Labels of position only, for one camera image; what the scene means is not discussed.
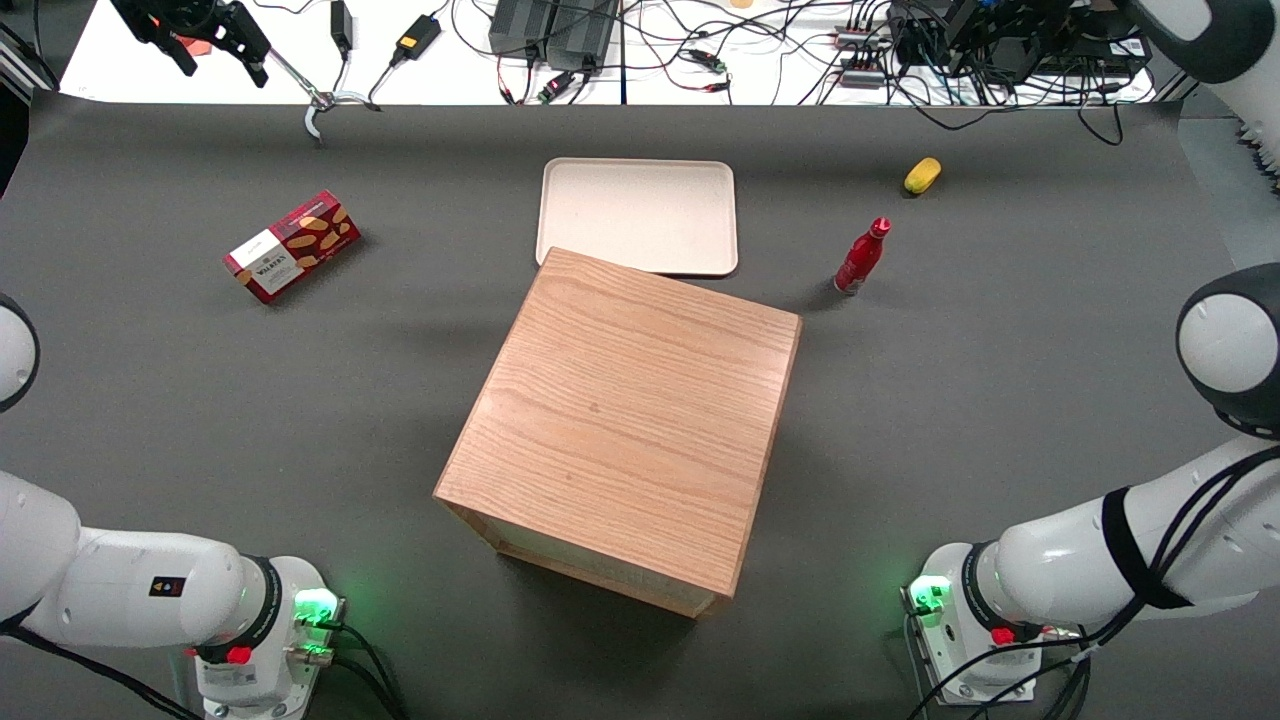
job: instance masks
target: gray tabletop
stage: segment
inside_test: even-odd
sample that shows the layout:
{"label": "gray tabletop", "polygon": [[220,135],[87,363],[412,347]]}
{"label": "gray tabletop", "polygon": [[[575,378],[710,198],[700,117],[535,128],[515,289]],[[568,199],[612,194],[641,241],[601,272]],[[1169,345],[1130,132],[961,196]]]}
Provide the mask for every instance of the gray tabletop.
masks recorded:
{"label": "gray tabletop", "polygon": [[[1228,254],[1176,109],[1123,117],[1111,149],[1073,111],[943,132],[858,108],[356,109],[323,118],[316,151],[297,108],[46,96],[0,204],[0,288],[45,352],[0,423],[3,468],[87,525],[307,557],[415,717],[902,717],[896,592],[929,551],[1229,437],[1172,343]],[[534,277],[541,168],[562,155],[728,163],[741,264],[696,282],[805,318],[737,598],[703,623],[497,557],[430,498]],[[906,200],[924,155],[942,179]],[[259,305],[223,254],[321,188],[366,241]],[[881,266],[836,301],[831,274],[881,214]],[[1084,717],[1267,714],[1276,610],[1132,626]],[[91,655],[172,687],[164,652]],[[312,707],[378,716],[337,670]],[[150,712],[0,647],[8,719]]]}

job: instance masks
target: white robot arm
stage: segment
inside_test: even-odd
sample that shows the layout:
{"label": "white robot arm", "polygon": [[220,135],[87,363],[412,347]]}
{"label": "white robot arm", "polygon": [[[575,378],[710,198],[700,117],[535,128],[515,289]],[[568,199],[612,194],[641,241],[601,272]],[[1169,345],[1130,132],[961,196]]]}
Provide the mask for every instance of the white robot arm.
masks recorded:
{"label": "white robot arm", "polygon": [[1245,140],[1280,169],[1277,0],[1116,0],[1147,37],[1240,117]]}
{"label": "white robot arm", "polygon": [[[31,387],[35,327],[0,295],[0,411]],[[205,711],[301,717],[342,602],[297,557],[178,533],[81,527],[61,497],[0,471],[0,635],[58,646],[183,646]]]}
{"label": "white robot arm", "polygon": [[[1176,345],[1196,388],[1245,434],[1162,478],[1015,525],[993,542],[934,551],[904,596],[943,702],[987,702],[1015,685],[1023,692],[1011,700],[1030,700],[1034,682],[1021,680],[1039,667],[1036,643],[1047,630],[1110,621],[1135,597],[1146,605],[1138,619],[1185,618],[1280,585],[1280,263],[1197,291],[1179,316]],[[1167,574],[1152,573],[1179,511],[1189,501],[1197,511],[1210,505],[1219,491],[1203,488],[1229,468],[1242,468],[1239,479],[1206,511]],[[1001,646],[1019,650],[965,667]]]}

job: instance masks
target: plastic tray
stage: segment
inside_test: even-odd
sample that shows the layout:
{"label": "plastic tray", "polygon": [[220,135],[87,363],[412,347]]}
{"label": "plastic tray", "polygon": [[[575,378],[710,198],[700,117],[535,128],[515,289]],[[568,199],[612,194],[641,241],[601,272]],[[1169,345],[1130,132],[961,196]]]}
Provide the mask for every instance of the plastic tray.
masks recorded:
{"label": "plastic tray", "polygon": [[737,268],[733,170],[700,160],[557,158],[543,172],[535,259],[563,247],[671,275]]}

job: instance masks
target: red cookie box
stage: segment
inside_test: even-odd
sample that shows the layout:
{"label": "red cookie box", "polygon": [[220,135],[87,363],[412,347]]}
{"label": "red cookie box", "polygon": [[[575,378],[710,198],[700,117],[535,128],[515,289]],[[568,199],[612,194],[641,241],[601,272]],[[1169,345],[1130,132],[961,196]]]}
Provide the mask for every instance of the red cookie box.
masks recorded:
{"label": "red cookie box", "polygon": [[269,305],[357,240],[360,229],[347,209],[325,190],[228,252],[223,264],[253,297]]}

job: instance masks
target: yellow sponge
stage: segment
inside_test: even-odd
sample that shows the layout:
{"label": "yellow sponge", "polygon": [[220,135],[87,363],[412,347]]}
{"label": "yellow sponge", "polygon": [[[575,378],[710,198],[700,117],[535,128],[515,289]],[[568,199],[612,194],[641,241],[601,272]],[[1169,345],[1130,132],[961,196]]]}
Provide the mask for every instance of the yellow sponge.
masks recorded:
{"label": "yellow sponge", "polygon": [[938,163],[933,158],[925,158],[916,163],[910,173],[906,173],[902,187],[911,195],[919,195],[929,190],[929,186],[933,184],[933,181],[938,179],[938,174],[941,173],[942,163]]}

